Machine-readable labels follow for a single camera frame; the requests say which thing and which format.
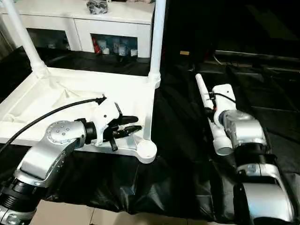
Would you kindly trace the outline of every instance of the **round white foot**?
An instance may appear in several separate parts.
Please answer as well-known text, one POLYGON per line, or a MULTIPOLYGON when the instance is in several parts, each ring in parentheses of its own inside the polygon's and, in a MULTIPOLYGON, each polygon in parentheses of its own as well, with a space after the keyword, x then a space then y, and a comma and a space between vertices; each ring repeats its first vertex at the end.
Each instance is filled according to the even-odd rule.
POLYGON ((157 151, 156 144, 150 140, 141 141, 136 147, 137 157, 142 163, 153 162, 157 151))

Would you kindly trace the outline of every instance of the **black plastic sheet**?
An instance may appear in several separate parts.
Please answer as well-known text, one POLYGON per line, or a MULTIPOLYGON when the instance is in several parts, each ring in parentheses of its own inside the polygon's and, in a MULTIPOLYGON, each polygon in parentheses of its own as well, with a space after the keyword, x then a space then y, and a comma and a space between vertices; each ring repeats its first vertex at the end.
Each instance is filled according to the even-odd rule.
MULTIPOLYGON (((130 75, 148 75, 149 71, 148 64, 130 59, 38 51, 50 67, 130 75)), ((18 49, 0 63, 0 70, 1 77, 6 78, 0 89, 0 98, 4 99, 30 74, 30 65, 18 49)), ((161 72, 153 109, 152 140, 157 145, 154 162, 144 165, 134 157, 74 151, 48 191, 47 200, 131 214, 234 221, 234 159, 214 154, 195 73, 188 72, 184 62, 163 65, 161 72)), ((238 108, 254 113, 267 128, 278 164, 299 202, 300 105, 293 92, 300 85, 299 75, 269 75, 262 70, 225 66, 202 67, 201 73, 209 87, 231 83, 238 108)), ((28 149, 9 146, 8 154, 1 157, 1 181, 11 176, 28 149)))

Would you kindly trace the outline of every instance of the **white vertical pole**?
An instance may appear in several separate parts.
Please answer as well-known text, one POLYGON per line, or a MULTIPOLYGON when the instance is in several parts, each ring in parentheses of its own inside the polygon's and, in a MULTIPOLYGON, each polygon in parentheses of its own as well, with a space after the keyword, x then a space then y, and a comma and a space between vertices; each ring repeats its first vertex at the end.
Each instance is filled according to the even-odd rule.
POLYGON ((12 0, 3 0, 3 4, 8 12, 8 16, 10 17, 12 24, 14 25, 17 33, 20 35, 23 47, 30 60, 32 71, 38 71, 40 73, 46 74, 47 67, 38 55, 38 52, 34 47, 34 44, 29 36, 28 31, 23 26, 21 22, 21 17, 15 8, 14 2, 12 0))
POLYGON ((163 43, 164 22, 165 22, 165 2, 166 0, 156 0, 155 18, 153 28, 151 66, 149 72, 149 80, 155 82, 155 87, 160 85, 160 58, 163 43))

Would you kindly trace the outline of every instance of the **cabinet top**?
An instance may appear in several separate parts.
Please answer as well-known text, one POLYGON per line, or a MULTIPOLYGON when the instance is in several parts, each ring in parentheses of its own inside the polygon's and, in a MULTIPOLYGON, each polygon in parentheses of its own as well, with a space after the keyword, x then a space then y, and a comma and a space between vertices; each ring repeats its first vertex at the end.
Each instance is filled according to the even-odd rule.
MULTIPOLYGON (((155 4, 143 2, 110 2, 108 12, 91 15, 86 0, 18 0, 21 15, 56 16, 75 19, 101 20, 124 23, 151 24, 155 4)), ((0 13, 7 14, 0 7, 0 13)))

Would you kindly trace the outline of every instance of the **black wire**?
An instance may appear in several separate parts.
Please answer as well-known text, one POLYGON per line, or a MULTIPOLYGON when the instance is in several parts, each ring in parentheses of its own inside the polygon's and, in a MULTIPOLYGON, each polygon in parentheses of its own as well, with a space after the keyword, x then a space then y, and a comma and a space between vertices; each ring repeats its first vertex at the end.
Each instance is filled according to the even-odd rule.
POLYGON ((88 103, 88 102, 97 102, 98 104, 101 104, 104 100, 106 99, 106 97, 103 98, 93 98, 93 99, 87 99, 87 100, 83 100, 83 101, 79 101, 79 102, 74 102, 68 105, 64 105, 62 107, 59 107, 57 109, 54 109, 51 112, 46 113, 45 115, 37 118, 36 120, 32 121, 31 123, 27 124, 26 126, 24 126, 21 130, 19 130, 14 136, 12 136, 6 143, 5 145, 0 149, 0 154, 2 153, 2 151, 8 146, 10 145, 21 133, 23 133, 25 130, 27 130, 28 128, 32 127, 33 125, 35 125, 36 123, 40 122, 41 120, 45 119, 48 116, 51 116, 52 114, 55 114, 61 110, 70 108, 72 106, 75 105, 80 105, 80 104, 84 104, 84 103, 88 103))
POLYGON ((223 94, 221 94, 221 93, 213 93, 214 95, 219 95, 219 96, 222 96, 222 97, 224 97, 224 98, 227 98, 228 100, 230 100, 230 101, 232 101, 233 103, 235 103, 235 101, 232 99, 232 98, 230 98, 230 97, 228 97, 228 96, 226 96, 226 95, 223 95, 223 94))

